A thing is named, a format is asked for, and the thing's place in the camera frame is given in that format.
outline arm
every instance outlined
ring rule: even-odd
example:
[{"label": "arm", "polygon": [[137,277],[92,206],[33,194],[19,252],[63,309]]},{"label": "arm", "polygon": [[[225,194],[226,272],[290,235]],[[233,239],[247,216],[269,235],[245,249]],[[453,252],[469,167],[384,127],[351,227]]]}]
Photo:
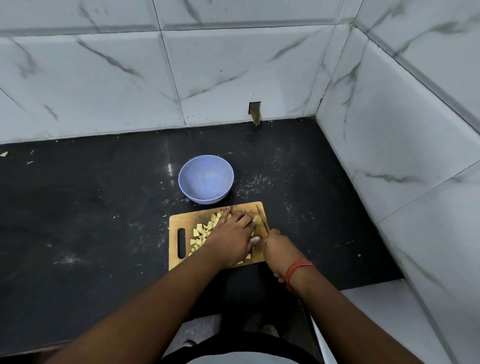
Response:
[{"label": "arm", "polygon": [[48,364],[152,363],[167,349],[207,284],[252,249],[255,220],[227,208],[205,244],[137,297],[108,315]]},{"label": "arm", "polygon": [[[264,257],[279,282],[285,282],[290,265],[305,259],[278,230],[270,232]],[[290,285],[307,305],[339,363],[422,363],[370,320],[315,267],[298,268],[290,278]]]}]

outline red bracelet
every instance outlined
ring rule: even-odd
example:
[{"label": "red bracelet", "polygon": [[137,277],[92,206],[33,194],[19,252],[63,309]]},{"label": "red bracelet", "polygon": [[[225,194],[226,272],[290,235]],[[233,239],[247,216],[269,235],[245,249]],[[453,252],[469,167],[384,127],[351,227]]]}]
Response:
[{"label": "red bracelet", "polygon": [[300,267],[313,266],[313,263],[310,260],[301,259],[293,263],[285,273],[285,281],[287,282],[287,288],[290,292],[293,292],[292,286],[290,286],[290,278],[292,274]]}]

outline cutting board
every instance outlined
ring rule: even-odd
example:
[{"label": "cutting board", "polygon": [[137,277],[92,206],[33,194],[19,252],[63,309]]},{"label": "cutting board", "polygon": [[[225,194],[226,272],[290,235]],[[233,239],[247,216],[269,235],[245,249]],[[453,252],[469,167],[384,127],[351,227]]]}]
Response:
[{"label": "cutting board", "polygon": [[[251,259],[245,259],[242,264],[235,265],[235,267],[245,266],[247,264],[259,263],[264,261],[264,247],[265,241],[267,239],[267,231],[262,223],[262,219],[258,215],[257,207],[263,214],[265,221],[266,219],[265,210],[263,204],[258,202],[249,202],[247,204],[233,205],[231,213],[235,213],[240,210],[245,210],[247,214],[252,214],[253,218],[256,221],[254,234],[260,236],[261,241],[255,246],[254,251],[252,252]],[[216,207],[208,210],[187,212],[185,214],[172,215],[170,216],[169,225],[168,225],[168,270],[172,270],[178,264],[180,264],[184,259],[188,259],[188,253],[192,250],[190,246],[190,239],[193,239],[193,229],[197,227],[197,224],[207,224],[210,221],[210,215],[217,213],[220,210],[224,210],[225,207]],[[186,257],[181,259],[178,254],[179,246],[179,230],[185,229],[185,251]]]}]

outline plastic bowl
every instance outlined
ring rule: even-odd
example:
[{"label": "plastic bowl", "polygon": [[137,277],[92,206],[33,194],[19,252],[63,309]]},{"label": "plastic bowl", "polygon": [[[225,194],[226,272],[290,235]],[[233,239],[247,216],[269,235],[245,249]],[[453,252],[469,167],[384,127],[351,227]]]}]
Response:
[{"label": "plastic bowl", "polygon": [[192,201],[209,205],[220,201],[233,185],[232,166],[217,156],[198,156],[180,169],[179,186]]}]

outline bowl rim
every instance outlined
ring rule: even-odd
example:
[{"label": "bowl rim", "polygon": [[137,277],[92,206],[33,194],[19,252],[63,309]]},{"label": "bowl rim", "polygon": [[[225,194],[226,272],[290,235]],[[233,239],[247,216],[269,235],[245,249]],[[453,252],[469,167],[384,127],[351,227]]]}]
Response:
[{"label": "bowl rim", "polygon": [[[183,171],[183,169],[185,168],[185,166],[187,164],[189,164],[191,161],[193,161],[194,159],[197,159],[197,158],[200,158],[200,157],[215,157],[215,158],[218,158],[218,159],[221,159],[222,161],[224,161],[229,167],[230,167],[230,170],[232,171],[232,182],[230,183],[230,187],[222,192],[220,195],[218,195],[217,197],[214,197],[214,198],[211,198],[209,200],[201,200],[200,198],[195,198],[195,197],[191,197],[189,196],[188,194],[185,193],[185,191],[183,190],[183,188],[181,187],[181,184],[180,184],[180,175],[181,175],[181,172]],[[232,188],[233,186],[233,182],[235,181],[235,173],[233,171],[233,168],[232,166],[230,165],[230,163],[228,163],[225,159],[223,159],[222,157],[219,157],[219,156],[215,156],[213,154],[202,154],[201,156],[196,156],[196,157],[193,157],[192,159],[189,159],[183,166],[182,168],[180,168],[180,172],[179,172],[179,176],[178,176],[178,184],[179,184],[179,188],[180,190],[182,191],[182,193],[187,196],[189,199],[193,200],[195,199],[196,201],[201,201],[201,202],[207,202],[207,201],[213,201],[219,197],[223,197],[224,195],[226,195]]]}]

